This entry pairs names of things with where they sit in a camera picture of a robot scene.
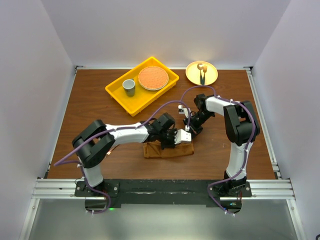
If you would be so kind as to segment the brown cloth napkin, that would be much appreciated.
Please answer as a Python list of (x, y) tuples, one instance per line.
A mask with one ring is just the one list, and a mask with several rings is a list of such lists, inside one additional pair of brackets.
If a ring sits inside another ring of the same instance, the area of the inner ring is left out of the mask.
[(143, 144), (143, 156), (146, 159), (168, 159), (193, 155), (195, 152), (193, 143), (181, 143), (175, 148), (161, 148), (158, 141)]

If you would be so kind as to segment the rose gold spoon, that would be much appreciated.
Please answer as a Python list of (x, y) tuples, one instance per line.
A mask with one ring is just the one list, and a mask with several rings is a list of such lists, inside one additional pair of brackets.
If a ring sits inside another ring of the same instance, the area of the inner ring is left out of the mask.
[(107, 155), (110, 155), (113, 150), (114, 150), (114, 147), (107, 152)]

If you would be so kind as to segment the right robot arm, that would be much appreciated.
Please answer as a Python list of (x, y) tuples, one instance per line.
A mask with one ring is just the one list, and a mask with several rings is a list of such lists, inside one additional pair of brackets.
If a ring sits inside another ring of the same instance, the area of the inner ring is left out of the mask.
[(219, 196), (235, 196), (247, 183), (247, 162), (251, 147), (260, 134), (260, 126), (250, 101), (238, 102), (220, 96), (198, 94), (194, 103), (198, 111), (185, 113), (183, 123), (194, 138), (199, 135), (202, 125), (215, 114), (224, 117), (225, 132), (231, 142), (229, 163), (224, 179), (213, 182), (209, 190)]

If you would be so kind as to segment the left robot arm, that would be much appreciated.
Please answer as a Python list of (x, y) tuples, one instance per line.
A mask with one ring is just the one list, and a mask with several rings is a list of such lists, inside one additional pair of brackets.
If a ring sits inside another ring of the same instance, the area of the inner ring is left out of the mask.
[(175, 147), (175, 119), (167, 112), (159, 118), (152, 118), (142, 125), (104, 124), (98, 119), (92, 122), (72, 141), (74, 149), (81, 147), (76, 155), (83, 165), (87, 180), (86, 191), (92, 196), (99, 196), (104, 190), (100, 163), (110, 149), (128, 143), (148, 143), (159, 141), (161, 147)]

